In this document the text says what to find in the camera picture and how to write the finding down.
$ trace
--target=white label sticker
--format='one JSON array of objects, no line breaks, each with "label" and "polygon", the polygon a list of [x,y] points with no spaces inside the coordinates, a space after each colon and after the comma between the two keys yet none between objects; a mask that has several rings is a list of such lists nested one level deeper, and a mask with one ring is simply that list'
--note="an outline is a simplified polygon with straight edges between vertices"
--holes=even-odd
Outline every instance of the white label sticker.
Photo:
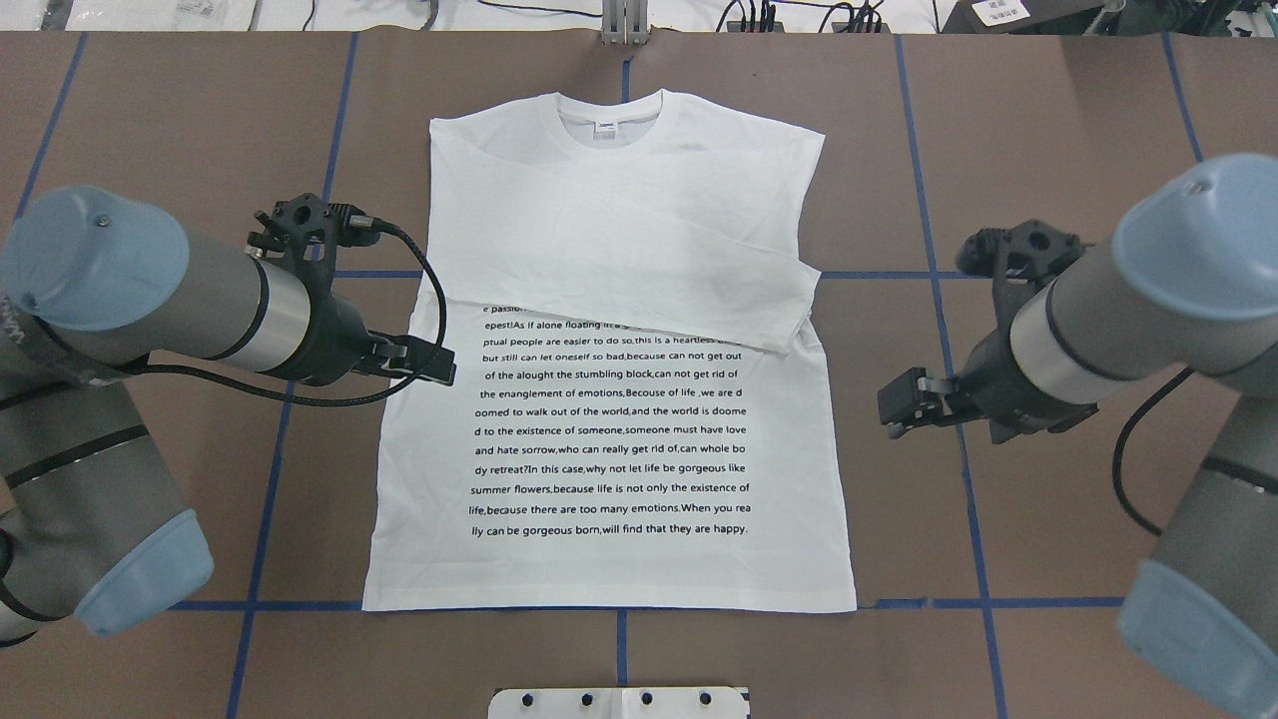
[{"label": "white label sticker", "polygon": [[1030,11],[1025,9],[1025,5],[1021,5],[1021,0],[984,0],[983,3],[973,3],[971,9],[976,11],[976,17],[985,23],[985,27],[1013,23],[1030,17]]},{"label": "white label sticker", "polygon": [[178,3],[179,13],[188,13],[204,18],[212,17],[213,10],[216,9],[217,4],[213,3],[213,0],[179,0]]}]

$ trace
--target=white t-shirt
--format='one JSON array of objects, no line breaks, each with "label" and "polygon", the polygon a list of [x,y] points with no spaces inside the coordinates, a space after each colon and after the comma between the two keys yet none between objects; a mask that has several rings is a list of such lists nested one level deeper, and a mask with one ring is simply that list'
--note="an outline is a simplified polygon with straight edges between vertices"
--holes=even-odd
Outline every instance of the white t-shirt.
[{"label": "white t-shirt", "polygon": [[856,608],[797,258],[823,139],[668,91],[431,121],[458,377],[387,402],[366,610]]}]

